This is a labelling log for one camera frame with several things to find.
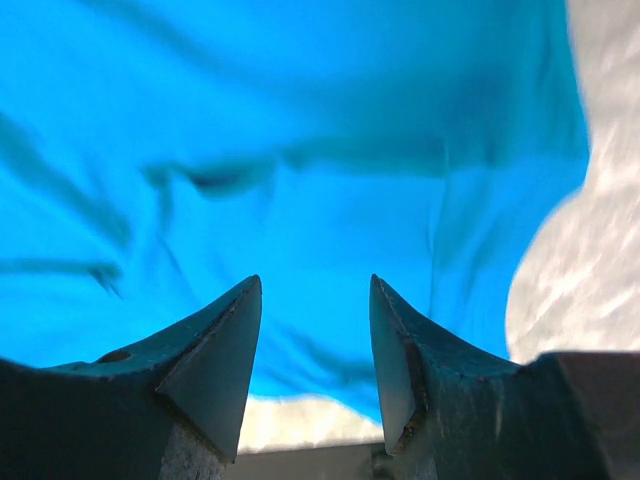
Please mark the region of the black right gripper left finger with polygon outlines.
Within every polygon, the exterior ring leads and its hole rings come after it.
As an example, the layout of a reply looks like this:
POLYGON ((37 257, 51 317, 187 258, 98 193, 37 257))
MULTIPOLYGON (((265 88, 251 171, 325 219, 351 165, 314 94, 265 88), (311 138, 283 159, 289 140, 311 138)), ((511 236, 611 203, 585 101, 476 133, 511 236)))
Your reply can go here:
POLYGON ((5 479, 219 479, 235 460, 261 322, 250 276, 99 360, 1 364, 5 479))

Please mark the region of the blue t shirt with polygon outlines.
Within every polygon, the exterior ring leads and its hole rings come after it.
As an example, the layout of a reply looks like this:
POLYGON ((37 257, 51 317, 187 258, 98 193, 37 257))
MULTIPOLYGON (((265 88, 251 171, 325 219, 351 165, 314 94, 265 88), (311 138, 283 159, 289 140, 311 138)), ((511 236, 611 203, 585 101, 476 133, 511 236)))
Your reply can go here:
POLYGON ((371 276, 506 357, 588 162, 562 1, 5 1, 1 354, 91 361, 255 274, 252 393, 378 420, 371 276))

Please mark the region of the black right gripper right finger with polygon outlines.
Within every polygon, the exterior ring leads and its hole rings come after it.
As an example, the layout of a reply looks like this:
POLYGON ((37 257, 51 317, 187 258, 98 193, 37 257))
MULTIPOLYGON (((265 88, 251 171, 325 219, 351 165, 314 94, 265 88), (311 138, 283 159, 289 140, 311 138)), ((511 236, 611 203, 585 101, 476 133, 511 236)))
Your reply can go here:
POLYGON ((554 351, 520 365, 370 283, 386 451, 401 479, 635 479, 639 356, 554 351))

